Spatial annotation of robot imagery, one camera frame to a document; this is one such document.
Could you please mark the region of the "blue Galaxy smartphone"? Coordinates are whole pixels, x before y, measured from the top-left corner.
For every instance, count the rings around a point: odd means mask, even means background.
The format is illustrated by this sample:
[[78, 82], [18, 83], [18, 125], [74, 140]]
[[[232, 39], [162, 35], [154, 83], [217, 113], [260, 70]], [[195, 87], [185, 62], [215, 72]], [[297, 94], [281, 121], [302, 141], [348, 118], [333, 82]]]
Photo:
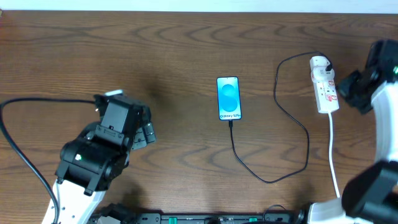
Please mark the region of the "blue Galaxy smartphone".
[[218, 77], [216, 79], [218, 113], [221, 121], [242, 118], [238, 77]]

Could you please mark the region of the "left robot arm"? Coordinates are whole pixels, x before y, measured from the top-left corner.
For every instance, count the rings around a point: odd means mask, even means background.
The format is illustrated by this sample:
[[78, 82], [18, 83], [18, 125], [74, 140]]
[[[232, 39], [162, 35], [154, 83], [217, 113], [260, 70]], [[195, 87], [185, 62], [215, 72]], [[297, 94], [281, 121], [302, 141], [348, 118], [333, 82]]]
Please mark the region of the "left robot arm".
[[112, 181], [129, 165], [130, 152], [155, 142], [150, 108], [126, 96], [97, 95], [100, 120], [60, 151], [60, 163], [43, 222], [86, 223]]

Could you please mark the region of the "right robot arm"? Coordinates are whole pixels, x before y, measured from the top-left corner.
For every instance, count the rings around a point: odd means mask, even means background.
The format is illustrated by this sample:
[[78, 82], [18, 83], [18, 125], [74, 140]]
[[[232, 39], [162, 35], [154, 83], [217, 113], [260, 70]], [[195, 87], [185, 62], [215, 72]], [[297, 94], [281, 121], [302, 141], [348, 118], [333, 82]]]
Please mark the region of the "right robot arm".
[[397, 223], [397, 41], [378, 40], [364, 70], [337, 84], [341, 97], [376, 120], [374, 164], [351, 179], [342, 196], [313, 203], [297, 223]]

